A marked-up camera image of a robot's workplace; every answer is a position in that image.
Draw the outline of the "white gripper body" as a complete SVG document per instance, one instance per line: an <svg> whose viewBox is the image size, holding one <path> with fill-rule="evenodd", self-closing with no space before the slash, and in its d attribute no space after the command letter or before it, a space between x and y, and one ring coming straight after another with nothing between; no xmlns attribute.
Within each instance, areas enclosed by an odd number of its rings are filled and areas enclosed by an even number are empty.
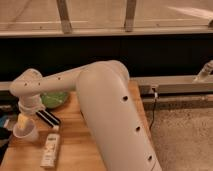
<svg viewBox="0 0 213 171"><path fill-rule="evenodd" d="M33 115L37 111L43 110L45 106L40 100L20 100L18 102L19 110L28 115Z"/></svg>

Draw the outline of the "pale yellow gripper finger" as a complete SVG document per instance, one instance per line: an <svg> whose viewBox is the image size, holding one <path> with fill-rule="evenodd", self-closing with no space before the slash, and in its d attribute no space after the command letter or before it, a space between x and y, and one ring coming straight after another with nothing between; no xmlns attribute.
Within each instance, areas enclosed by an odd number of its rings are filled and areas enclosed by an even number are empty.
<svg viewBox="0 0 213 171"><path fill-rule="evenodd" d="M24 115L24 114L19 114L18 115L18 128L21 130L24 130L28 124L28 122L30 121L30 119Z"/></svg>

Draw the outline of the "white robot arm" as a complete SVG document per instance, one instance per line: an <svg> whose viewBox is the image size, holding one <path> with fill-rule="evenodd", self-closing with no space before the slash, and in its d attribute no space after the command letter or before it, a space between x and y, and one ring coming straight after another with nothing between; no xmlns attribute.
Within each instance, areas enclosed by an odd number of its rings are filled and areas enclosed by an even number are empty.
<svg viewBox="0 0 213 171"><path fill-rule="evenodd" d="M129 92L129 72L117 60L99 61L42 76L28 69L10 84L19 110L43 108L45 92L75 90L80 109L107 171L162 171Z"/></svg>

